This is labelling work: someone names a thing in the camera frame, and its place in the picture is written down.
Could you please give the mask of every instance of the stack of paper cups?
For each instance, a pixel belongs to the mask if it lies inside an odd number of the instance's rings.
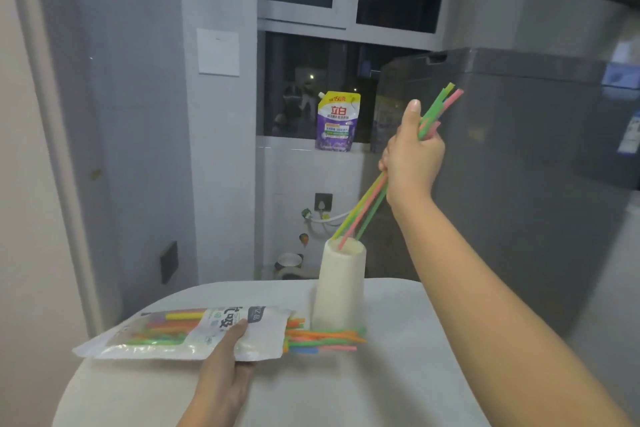
[[[358,329],[364,326],[364,267],[367,249],[348,238],[324,244],[316,303],[311,318],[313,330]]]

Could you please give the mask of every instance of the tabletop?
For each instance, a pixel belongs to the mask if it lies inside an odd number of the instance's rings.
[[[175,293],[155,312],[273,305],[310,318],[316,280],[218,282]],[[259,362],[242,426],[488,426],[419,282],[365,280],[367,339],[358,351]],[[200,362],[87,359],[53,427],[175,427]]]

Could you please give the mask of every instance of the refrigerator door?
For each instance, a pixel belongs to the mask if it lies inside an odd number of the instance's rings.
[[[426,110],[450,81],[436,204],[486,263],[566,335],[594,289],[640,179],[618,153],[640,91],[603,86],[603,62],[464,49],[393,61],[381,75],[372,147],[412,98]],[[385,204],[363,237],[370,277],[417,280]]]

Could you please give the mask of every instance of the wall switch plate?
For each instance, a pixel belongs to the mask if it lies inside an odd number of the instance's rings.
[[[320,209],[320,203],[324,203],[324,208]],[[316,192],[315,211],[329,212],[333,203],[333,195],[326,192]]]
[[[160,255],[160,282],[165,285],[178,269],[178,242],[174,241],[166,251]]]

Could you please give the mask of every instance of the person's left hand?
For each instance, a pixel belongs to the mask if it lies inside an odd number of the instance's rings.
[[[229,328],[200,368],[193,400],[178,427],[233,427],[249,392],[252,363],[236,362],[234,348],[246,319]]]

